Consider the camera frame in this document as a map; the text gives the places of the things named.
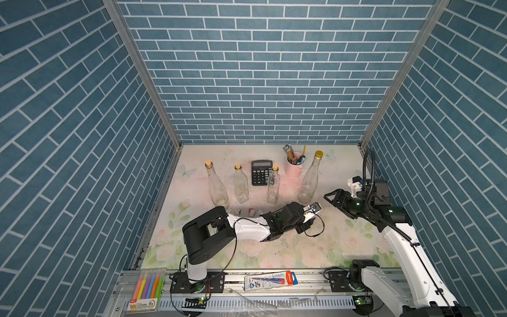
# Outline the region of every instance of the pen package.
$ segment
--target pen package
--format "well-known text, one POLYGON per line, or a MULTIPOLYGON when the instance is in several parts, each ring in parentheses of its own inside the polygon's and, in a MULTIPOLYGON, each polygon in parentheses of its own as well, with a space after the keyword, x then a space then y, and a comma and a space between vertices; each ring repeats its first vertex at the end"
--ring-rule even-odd
POLYGON ((245 291, 270 289, 288 285, 296 285, 296 275, 290 271, 245 276, 245 291))
POLYGON ((155 311, 157 309, 165 268, 141 270, 127 312, 155 311))

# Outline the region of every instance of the perforated metal strip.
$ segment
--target perforated metal strip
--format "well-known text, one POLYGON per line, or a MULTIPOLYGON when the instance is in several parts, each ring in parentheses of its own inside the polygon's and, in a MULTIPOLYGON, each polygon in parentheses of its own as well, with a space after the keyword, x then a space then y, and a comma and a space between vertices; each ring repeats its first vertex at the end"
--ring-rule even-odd
MULTIPOLYGON (((207 312, 230 312, 230 311, 259 311, 275 309, 291 310, 315 310, 315 309, 354 309, 352 296, 325 296, 315 299, 312 296, 250 296, 246 301, 240 297, 216 297, 208 301, 205 311, 207 312)), ((173 303, 178 309, 182 309, 185 297, 174 298, 173 303)), ((168 298, 163 298, 159 303, 159 311, 174 310, 168 298)), ((187 311, 202 311, 202 309, 185 308, 187 311)))

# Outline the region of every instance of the yellow pencil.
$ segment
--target yellow pencil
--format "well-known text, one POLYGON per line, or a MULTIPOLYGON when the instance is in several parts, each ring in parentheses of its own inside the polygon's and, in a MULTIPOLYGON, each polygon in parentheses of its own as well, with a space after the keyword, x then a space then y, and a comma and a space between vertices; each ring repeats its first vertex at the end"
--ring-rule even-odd
POLYGON ((147 274, 144 274, 141 281, 141 287, 139 288, 139 293, 137 293, 137 299, 142 298, 142 292, 144 291, 144 286, 146 285, 146 276, 147 274))

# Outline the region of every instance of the calculator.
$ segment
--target calculator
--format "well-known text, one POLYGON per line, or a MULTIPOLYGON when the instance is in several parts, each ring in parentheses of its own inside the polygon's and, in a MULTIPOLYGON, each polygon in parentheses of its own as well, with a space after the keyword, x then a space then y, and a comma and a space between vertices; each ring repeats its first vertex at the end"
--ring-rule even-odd
POLYGON ((273 167, 273 161, 257 160, 252 161, 252 185, 266 186, 268 185, 268 177, 273 167))

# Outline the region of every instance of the tile pattern wall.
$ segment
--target tile pattern wall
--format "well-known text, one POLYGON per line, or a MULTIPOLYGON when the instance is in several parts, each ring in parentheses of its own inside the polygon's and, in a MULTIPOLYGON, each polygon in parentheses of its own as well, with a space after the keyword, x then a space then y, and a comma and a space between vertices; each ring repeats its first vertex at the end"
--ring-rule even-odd
POLYGON ((451 0, 370 143, 458 298, 506 316, 507 2, 451 0))
POLYGON ((95 316, 173 146, 101 0, 0 2, 0 315, 95 316))
POLYGON ((185 143, 353 143, 433 0, 120 0, 185 143))

